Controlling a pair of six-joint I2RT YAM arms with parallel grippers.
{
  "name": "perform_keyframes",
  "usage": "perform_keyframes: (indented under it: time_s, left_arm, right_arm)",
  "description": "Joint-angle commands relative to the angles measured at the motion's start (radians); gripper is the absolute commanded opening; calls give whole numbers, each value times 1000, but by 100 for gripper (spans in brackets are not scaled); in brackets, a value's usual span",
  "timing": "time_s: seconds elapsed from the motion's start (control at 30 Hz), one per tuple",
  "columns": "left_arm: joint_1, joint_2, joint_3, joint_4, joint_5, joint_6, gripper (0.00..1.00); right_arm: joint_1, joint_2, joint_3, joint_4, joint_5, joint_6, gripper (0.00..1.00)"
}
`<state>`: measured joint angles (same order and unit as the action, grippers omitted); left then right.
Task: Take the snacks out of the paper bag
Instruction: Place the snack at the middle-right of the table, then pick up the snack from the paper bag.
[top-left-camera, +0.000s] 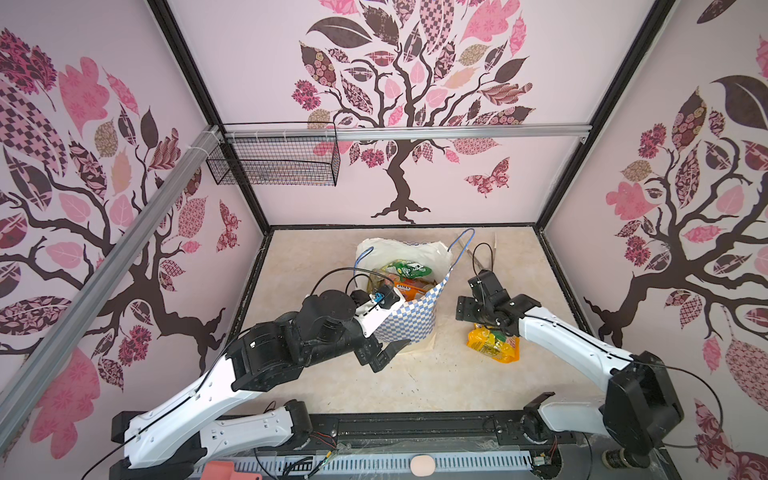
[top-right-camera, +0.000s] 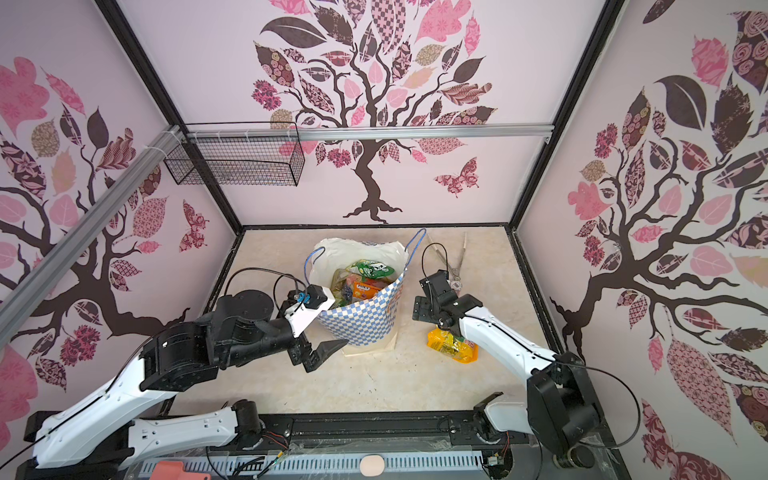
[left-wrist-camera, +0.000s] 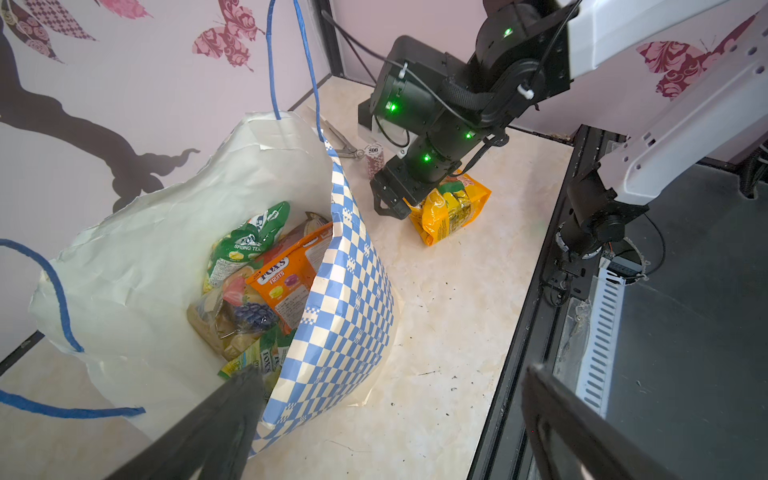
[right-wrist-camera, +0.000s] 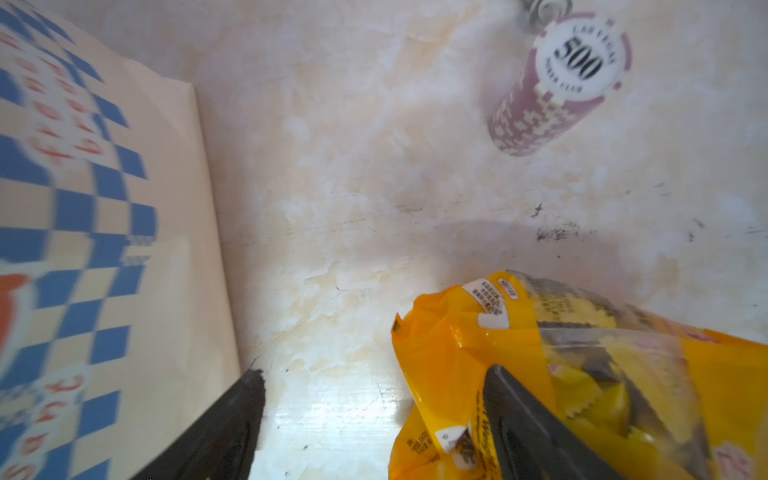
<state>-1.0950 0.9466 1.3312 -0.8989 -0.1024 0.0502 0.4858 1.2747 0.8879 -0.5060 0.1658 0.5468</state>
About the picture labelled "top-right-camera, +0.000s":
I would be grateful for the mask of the yellow snack bag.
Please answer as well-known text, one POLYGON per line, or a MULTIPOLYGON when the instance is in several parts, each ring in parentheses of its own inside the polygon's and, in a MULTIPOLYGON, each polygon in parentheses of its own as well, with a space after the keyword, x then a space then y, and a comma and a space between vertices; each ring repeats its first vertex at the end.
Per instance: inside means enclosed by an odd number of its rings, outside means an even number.
POLYGON ((426 345, 462 364, 470 364, 478 359, 479 348, 475 343, 438 328, 427 334, 426 345))

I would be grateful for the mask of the orange snack bag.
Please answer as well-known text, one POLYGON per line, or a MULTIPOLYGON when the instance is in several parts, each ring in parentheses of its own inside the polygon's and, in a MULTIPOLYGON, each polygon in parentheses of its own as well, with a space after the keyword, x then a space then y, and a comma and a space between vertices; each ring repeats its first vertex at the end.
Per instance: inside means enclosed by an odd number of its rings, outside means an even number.
POLYGON ((342 298, 349 302, 369 300, 390 285, 381 280, 350 280, 342 287, 342 298))

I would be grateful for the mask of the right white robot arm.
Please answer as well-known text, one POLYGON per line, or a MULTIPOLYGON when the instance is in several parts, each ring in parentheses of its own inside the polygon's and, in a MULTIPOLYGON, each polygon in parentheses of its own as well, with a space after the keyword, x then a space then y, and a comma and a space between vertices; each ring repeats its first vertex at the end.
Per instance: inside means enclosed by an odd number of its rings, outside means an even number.
POLYGON ((458 335, 489 353, 525 384, 525 398, 500 394, 480 407, 493 431, 534 436, 561 469, 590 469, 593 449, 582 441, 604 412, 587 368, 575 355, 557 354, 499 320, 476 297, 458 295, 448 272, 423 278, 412 318, 458 335))

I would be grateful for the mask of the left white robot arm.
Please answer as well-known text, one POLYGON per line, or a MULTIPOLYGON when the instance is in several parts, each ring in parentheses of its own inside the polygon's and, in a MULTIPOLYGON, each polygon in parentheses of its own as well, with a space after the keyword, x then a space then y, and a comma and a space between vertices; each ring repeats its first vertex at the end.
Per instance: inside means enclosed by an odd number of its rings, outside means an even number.
POLYGON ((226 369, 281 352, 306 372, 317 370, 347 343, 313 346, 306 337, 306 328, 333 302, 329 289, 317 285, 293 292, 282 310, 259 290, 220 297, 197 320, 151 337, 112 380, 76 405, 33 414, 25 432, 32 455, 18 466, 17 478, 111 479, 182 450, 257 447, 266 432, 252 401, 198 415, 141 415, 226 369))

